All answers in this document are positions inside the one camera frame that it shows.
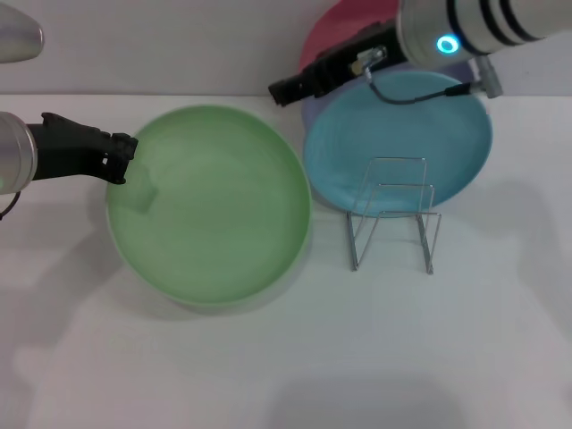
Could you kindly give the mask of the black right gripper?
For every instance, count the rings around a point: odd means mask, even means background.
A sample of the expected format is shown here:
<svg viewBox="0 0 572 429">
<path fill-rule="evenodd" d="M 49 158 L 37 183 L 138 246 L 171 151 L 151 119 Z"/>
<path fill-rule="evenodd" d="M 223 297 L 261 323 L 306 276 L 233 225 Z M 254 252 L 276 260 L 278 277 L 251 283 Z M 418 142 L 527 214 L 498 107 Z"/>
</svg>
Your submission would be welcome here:
<svg viewBox="0 0 572 429">
<path fill-rule="evenodd" d="M 376 22 L 322 53 L 295 76 L 278 80 L 268 87 L 278 106 L 287 106 L 313 92 L 332 92 L 365 73 L 407 61 L 400 47 L 395 21 Z"/>
</svg>

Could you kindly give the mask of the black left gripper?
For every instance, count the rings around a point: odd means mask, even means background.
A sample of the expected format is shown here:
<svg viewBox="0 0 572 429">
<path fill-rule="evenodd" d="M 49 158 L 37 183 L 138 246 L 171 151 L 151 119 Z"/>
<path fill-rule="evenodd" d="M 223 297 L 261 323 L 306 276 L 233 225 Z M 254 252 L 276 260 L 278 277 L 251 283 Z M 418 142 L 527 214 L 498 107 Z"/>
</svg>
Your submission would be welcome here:
<svg viewBox="0 0 572 429">
<path fill-rule="evenodd" d="M 126 182 L 137 139 L 125 133 L 111 135 L 57 114 L 44 113 L 42 118 L 42 123 L 28 124 L 38 155 L 34 180 L 87 175 L 114 185 Z"/>
</svg>

